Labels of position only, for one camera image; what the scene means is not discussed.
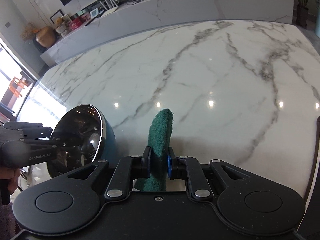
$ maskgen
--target metallic bowl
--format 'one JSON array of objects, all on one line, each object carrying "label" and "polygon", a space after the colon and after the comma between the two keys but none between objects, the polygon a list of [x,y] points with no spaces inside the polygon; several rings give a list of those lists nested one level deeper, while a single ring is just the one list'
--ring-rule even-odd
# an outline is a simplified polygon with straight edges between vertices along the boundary
[{"label": "metallic bowl", "polygon": [[57,159],[47,162],[52,178],[95,160],[117,165],[116,138],[110,124],[94,106],[80,105],[67,112],[53,130],[51,140],[62,143]]}]

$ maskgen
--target red box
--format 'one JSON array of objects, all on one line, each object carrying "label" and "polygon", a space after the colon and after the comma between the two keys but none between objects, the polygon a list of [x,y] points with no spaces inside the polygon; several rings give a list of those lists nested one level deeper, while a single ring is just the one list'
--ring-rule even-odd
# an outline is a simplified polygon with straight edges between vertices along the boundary
[{"label": "red box", "polygon": [[71,23],[69,23],[69,27],[71,30],[75,30],[77,28],[79,28],[82,25],[82,21],[81,18],[78,17],[77,19],[73,20]]}]

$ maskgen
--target orange chair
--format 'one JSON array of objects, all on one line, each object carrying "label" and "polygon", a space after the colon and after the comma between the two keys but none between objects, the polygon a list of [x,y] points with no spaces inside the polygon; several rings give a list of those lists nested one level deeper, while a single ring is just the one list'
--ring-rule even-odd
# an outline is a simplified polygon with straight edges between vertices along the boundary
[{"label": "orange chair", "polygon": [[17,77],[14,77],[9,84],[9,90],[13,93],[13,95],[16,96],[17,98],[22,97],[20,92],[13,86],[13,84],[18,85],[22,89],[24,89],[24,87],[27,86],[27,84],[22,80],[18,79]]}]

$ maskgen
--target screw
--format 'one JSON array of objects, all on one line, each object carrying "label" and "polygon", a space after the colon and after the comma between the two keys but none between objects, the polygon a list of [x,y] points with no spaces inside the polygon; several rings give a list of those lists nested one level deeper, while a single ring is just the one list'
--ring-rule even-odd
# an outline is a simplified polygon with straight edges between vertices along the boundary
[{"label": "screw", "polygon": [[111,189],[107,192],[109,197],[120,197],[122,196],[122,191],[119,189]]},{"label": "screw", "polygon": [[197,197],[209,197],[210,196],[210,191],[206,189],[199,189],[195,192],[195,195]]}]

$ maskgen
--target green scouring pad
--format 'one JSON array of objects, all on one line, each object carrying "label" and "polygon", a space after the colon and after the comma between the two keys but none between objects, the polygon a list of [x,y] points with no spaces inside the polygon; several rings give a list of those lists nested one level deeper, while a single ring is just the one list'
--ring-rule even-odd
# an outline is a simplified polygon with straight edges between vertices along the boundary
[{"label": "green scouring pad", "polygon": [[150,178],[138,179],[135,188],[141,191],[165,191],[167,179],[167,151],[172,133],[173,113],[161,110],[149,129],[148,146],[153,151],[150,157]]}]

